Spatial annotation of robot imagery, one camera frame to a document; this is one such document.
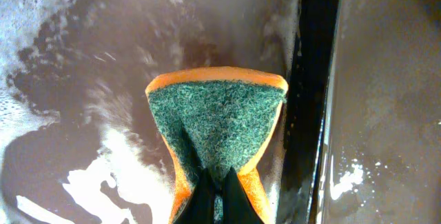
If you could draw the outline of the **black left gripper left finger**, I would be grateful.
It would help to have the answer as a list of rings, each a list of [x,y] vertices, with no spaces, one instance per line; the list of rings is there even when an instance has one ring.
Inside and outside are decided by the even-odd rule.
[[[216,186],[209,170],[204,169],[189,201],[173,224],[214,224],[215,198]]]

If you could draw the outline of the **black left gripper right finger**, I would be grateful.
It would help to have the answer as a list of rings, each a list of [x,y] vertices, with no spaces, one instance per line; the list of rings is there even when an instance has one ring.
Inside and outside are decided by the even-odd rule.
[[[263,224],[247,198],[233,167],[223,180],[222,200],[224,224]]]

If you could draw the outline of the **orange green scrubbing sponge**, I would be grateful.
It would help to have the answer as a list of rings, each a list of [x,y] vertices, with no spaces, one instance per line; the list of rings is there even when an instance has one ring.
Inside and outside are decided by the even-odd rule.
[[[277,74],[235,67],[194,68],[157,76],[145,90],[172,157],[175,193],[169,221],[189,201],[201,172],[216,186],[214,222],[223,222],[223,180],[230,168],[263,223],[271,208],[257,170],[288,90]]]

